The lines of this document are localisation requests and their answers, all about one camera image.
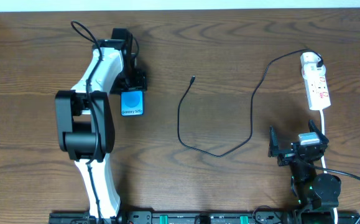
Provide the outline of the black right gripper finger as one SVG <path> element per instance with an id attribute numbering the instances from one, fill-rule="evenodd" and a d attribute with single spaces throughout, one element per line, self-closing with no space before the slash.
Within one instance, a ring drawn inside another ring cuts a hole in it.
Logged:
<path id="1" fill-rule="evenodd" d="M 312 119 L 308 121 L 308 127 L 311 133 L 315 133 L 321 143 L 326 143 L 326 136 L 319 130 Z"/>
<path id="2" fill-rule="evenodd" d="M 269 135 L 270 135 L 269 137 L 270 141 L 269 141 L 268 156 L 277 157 L 279 154 L 279 143 L 273 126 L 271 126 L 269 129 Z"/>

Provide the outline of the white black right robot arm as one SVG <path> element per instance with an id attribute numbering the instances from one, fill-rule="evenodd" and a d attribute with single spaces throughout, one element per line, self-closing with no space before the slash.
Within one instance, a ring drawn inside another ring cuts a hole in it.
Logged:
<path id="1" fill-rule="evenodd" d="M 285 223 L 313 223 L 314 213 L 319 214 L 318 223 L 334 220 L 334 209 L 339 206 L 341 180 L 328 173 L 318 174 L 314 162 L 319 161 L 328 147 L 328 138 L 317 128 L 315 123 L 308 122 L 309 132 L 298 135 L 298 141 L 291 143 L 289 149 L 281 149 L 271 126 L 268 156 L 277 159 L 278 166 L 289 166 L 292 178 L 291 189 L 298 198 L 300 208 L 284 216 Z"/>

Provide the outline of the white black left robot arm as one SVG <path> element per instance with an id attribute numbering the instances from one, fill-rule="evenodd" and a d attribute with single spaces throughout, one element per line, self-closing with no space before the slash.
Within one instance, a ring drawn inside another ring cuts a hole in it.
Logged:
<path id="1" fill-rule="evenodd" d="M 136 67 L 136 38 L 127 30 L 114 28 L 109 39 L 96 39 L 92 60 L 82 78 L 70 90 L 55 95 L 58 143 L 75 163 L 83 178 L 90 202 L 84 213 L 51 213 L 50 223 L 124 223 L 121 198 L 111 172 L 115 128 L 109 96 L 119 95 L 122 116 L 144 113 L 145 71 Z"/>

